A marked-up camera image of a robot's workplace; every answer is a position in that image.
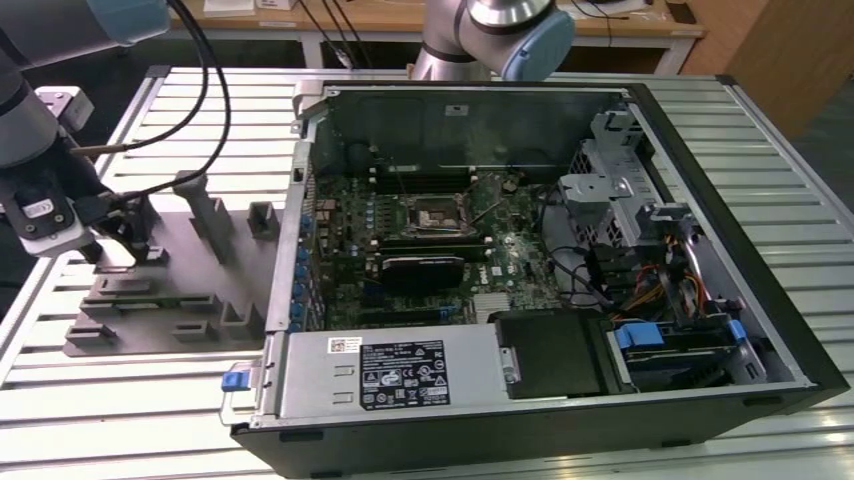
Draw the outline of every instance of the wire bundle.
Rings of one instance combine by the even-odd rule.
[[[364,60],[364,64],[361,63],[361,61],[357,61],[357,59],[356,59],[354,50],[349,46],[349,40],[346,39],[346,35],[344,34],[344,29],[341,28],[341,25],[340,25],[340,23],[337,21],[337,18],[334,17],[334,14],[332,13],[332,9],[329,8],[328,0],[321,0],[322,8],[325,9],[326,15],[332,19],[332,23],[334,24],[334,29],[337,30],[337,34],[341,37],[341,42],[342,42],[342,45],[344,45],[344,50],[342,51],[340,51],[337,49],[337,47],[334,46],[334,44],[332,43],[332,39],[329,38],[329,35],[325,33],[325,30],[322,29],[322,27],[320,26],[320,22],[317,22],[316,17],[310,13],[310,10],[308,9],[308,6],[305,5],[304,0],[297,0],[297,2],[300,4],[300,6],[302,7],[302,10],[305,11],[305,15],[308,16],[308,19],[310,20],[310,23],[314,25],[314,28],[320,32],[320,35],[322,35],[322,40],[329,45],[329,48],[334,52],[334,55],[337,56],[338,60],[341,61],[341,64],[349,70],[352,70],[353,68],[364,68],[365,65],[366,65],[366,68],[373,68],[373,62],[370,61],[370,57],[368,55],[366,49],[364,48],[364,42],[361,41],[361,36],[358,35],[358,32],[356,31],[354,27],[352,26],[352,22],[349,21],[349,17],[346,16],[346,12],[344,12],[344,9],[341,8],[341,5],[337,2],[337,0],[332,0],[332,4],[334,5],[334,9],[337,10],[337,13],[340,14],[341,18],[344,19],[344,23],[346,24],[346,28],[349,28],[349,31],[352,32],[352,36],[356,39],[356,45],[358,46],[358,52],[361,53],[361,58]]]
[[[160,185],[154,185],[153,187],[149,187],[138,192],[121,194],[116,200],[117,204],[125,204],[126,202],[136,200],[138,198],[142,198],[150,195],[152,193],[157,193],[165,190],[166,188],[172,188],[172,187],[176,187],[177,185],[182,185],[184,183],[190,182],[192,180],[198,178],[201,175],[204,175],[206,171],[210,169],[210,166],[213,165],[213,162],[216,162],[216,159],[218,158],[220,154],[222,153],[222,148],[225,147],[225,142],[228,141],[228,134],[230,133],[230,115],[232,115],[230,94],[228,91],[228,81],[225,80],[225,73],[222,72],[222,67],[220,66],[218,61],[216,59],[216,55],[213,53],[213,47],[210,46],[210,42],[208,41],[208,38],[204,34],[201,26],[196,22],[196,19],[192,16],[192,12],[186,8],[186,5],[184,4],[182,0],[166,0],[166,3],[169,4],[169,7],[177,14],[177,17],[181,19],[181,22],[186,27],[186,31],[189,32],[189,36],[192,37],[193,43],[196,45],[196,53],[198,56],[198,63],[201,66],[201,91],[198,93],[198,98],[196,99],[196,103],[192,109],[189,110],[189,112],[186,113],[186,116],[184,117],[184,119],[174,126],[172,126],[169,130],[166,130],[160,135],[149,138],[148,140],[142,140],[140,142],[129,143],[129,144],[101,145],[96,147],[74,148],[70,150],[70,152],[74,155],[81,155],[81,156],[97,156],[104,154],[126,152],[129,150],[134,150],[137,148],[142,148],[148,145],[152,145],[157,142],[161,142],[162,140],[168,139],[172,135],[174,135],[189,124],[189,122],[192,122],[192,119],[196,117],[198,110],[201,110],[201,105],[204,104],[204,101],[206,99],[208,89],[209,89],[210,72],[208,70],[208,67],[212,67],[213,70],[216,71],[216,77],[218,79],[220,87],[222,89],[222,103],[224,103],[224,110],[225,110],[225,113],[224,113],[225,118],[222,122],[222,133],[220,135],[220,139],[216,144],[216,147],[213,148],[213,152],[210,153],[208,160],[205,161],[201,168],[198,168],[198,170],[196,170],[189,175],[185,175],[181,178],[177,178],[165,183],[161,183]]]

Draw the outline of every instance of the robotic arm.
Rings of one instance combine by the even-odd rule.
[[[88,160],[70,154],[65,132],[20,72],[118,45],[130,46],[168,27],[164,0],[4,2],[0,204],[30,255],[56,256],[77,249],[96,260],[100,247],[90,226],[116,238],[134,256],[144,257],[146,246],[134,237],[144,236],[140,220],[153,211],[142,200],[104,218],[110,212],[101,207],[112,192]]]
[[[543,80],[569,49],[575,25],[553,0],[429,0],[420,80]],[[168,30],[165,0],[5,0],[0,9],[0,205],[26,252],[80,250],[94,263],[92,229],[148,256],[156,213],[102,185],[24,81],[21,71],[130,46]]]
[[[565,58],[575,36],[553,0],[429,0],[415,80],[540,81]]]

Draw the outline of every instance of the workbench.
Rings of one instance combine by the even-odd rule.
[[[342,71],[226,69],[234,127],[209,173],[228,208],[286,195],[296,136],[290,96],[302,79]],[[356,78],[403,79],[403,72]],[[557,81],[637,81],[664,111],[848,382],[854,380],[854,217],[737,87],[713,77],[557,74]],[[112,141],[149,137],[182,116],[200,89],[197,69],[149,77]],[[197,168],[218,138],[221,92],[169,140],[97,163],[105,183],[134,190]],[[661,175],[671,191],[672,178]],[[170,193],[160,211],[186,210]],[[41,259],[0,326],[0,477],[2,480],[277,478],[220,423],[220,378],[260,351],[69,358],[64,334],[93,282],[76,253]],[[253,398],[234,395],[237,416]],[[701,445],[377,475],[432,478],[635,479],[842,478],[854,461],[854,392],[788,417],[769,417]]]
[[[334,24],[322,8],[320,0],[304,0],[317,23],[333,41],[340,40]],[[218,40],[273,40],[298,41],[306,68],[324,68],[322,35],[298,7],[293,10],[258,9],[253,16],[206,18],[204,16],[204,0],[185,0],[198,24],[210,39]],[[423,2],[412,0],[352,0],[338,1],[353,27],[365,42],[421,42]],[[667,11],[664,0],[655,0],[645,14],[628,14],[628,20],[576,19],[576,37],[573,46],[655,49],[663,52],[655,72],[659,75],[675,75],[681,69],[693,42],[703,37],[701,25],[676,23]],[[181,28],[173,28],[165,38],[188,39]]]

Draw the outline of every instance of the metal bracket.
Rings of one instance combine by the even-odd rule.
[[[301,119],[301,112],[322,100],[322,80],[302,80],[293,87],[293,114]]]

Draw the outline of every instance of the warning label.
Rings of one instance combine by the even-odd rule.
[[[361,345],[361,408],[451,404],[441,340]]]

